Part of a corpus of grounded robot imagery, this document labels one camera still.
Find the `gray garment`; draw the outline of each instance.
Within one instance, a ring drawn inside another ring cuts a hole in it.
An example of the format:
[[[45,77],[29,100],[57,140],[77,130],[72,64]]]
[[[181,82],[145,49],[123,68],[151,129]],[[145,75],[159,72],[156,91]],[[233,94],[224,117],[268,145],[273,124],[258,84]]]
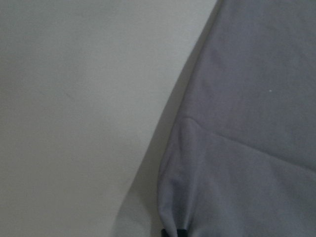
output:
[[[171,237],[316,236],[316,1],[224,0],[158,178]]]

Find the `white surface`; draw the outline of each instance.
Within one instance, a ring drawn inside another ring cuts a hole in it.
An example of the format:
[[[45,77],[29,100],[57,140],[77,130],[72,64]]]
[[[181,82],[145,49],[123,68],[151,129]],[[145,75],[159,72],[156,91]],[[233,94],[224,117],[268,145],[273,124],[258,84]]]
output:
[[[159,236],[130,187],[214,2],[0,0],[0,236]]]

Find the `crease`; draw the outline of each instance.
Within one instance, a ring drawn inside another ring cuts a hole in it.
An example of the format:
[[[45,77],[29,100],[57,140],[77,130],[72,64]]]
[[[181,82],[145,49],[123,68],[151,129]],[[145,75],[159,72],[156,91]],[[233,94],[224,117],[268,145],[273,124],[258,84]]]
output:
[[[268,155],[272,158],[275,158],[283,163],[286,163],[288,165],[291,165],[291,166],[294,166],[294,167],[297,167],[299,169],[302,169],[304,171],[307,171],[307,172],[311,172],[313,175],[316,175],[316,171],[314,171],[313,169],[309,168],[309,167],[306,167],[306,166],[303,166],[303,165],[300,165],[300,164],[297,164],[297,163],[294,163],[294,162],[291,162],[291,161],[288,161],[285,157],[282,157],[280,155],[276,155],[276,154],[272,154],[270,153],[269,151],[265,151],[265,150],[262,150],[258,147],[255,147],[253,145],[250,145],[250,144],[247,144],[245,142],[242,142],[240,140],[237,140],[236,138],[232,138],[232,137],[229,137],[227,135],[224,135],[224,134],[221,134],[219,132],[216,132],[216,131],[213,131],[213,130],[210,130],[210,129],[207,129],[205,128],[199,121],[197,121],[194,117],[192,116],[183,116],[182,117],[183,119],[190,119],[192,120],[195,124],[197,124],[200,128],[204,129],[206,132],[210,133],[210,134],[213,134],[215,136],[218,136],[218,137],[221,137],[221,138],[224,138],[228,141],[231,141],[231,142],[234,142],[234,143],[237,143],[241,146],[244,146],[244,147],[247,147],[249,149],[252,149],[252,150],[255,150],[257,152],[260,152],[262,154],[265,154],[265,155]]]

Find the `gray bedsheet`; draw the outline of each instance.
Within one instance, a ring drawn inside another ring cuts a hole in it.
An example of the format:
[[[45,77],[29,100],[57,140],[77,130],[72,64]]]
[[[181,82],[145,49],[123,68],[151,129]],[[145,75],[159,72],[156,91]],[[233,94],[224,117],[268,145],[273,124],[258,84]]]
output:
[[[316,237],[316,1],[224,0],[158,178],[170,237]]]

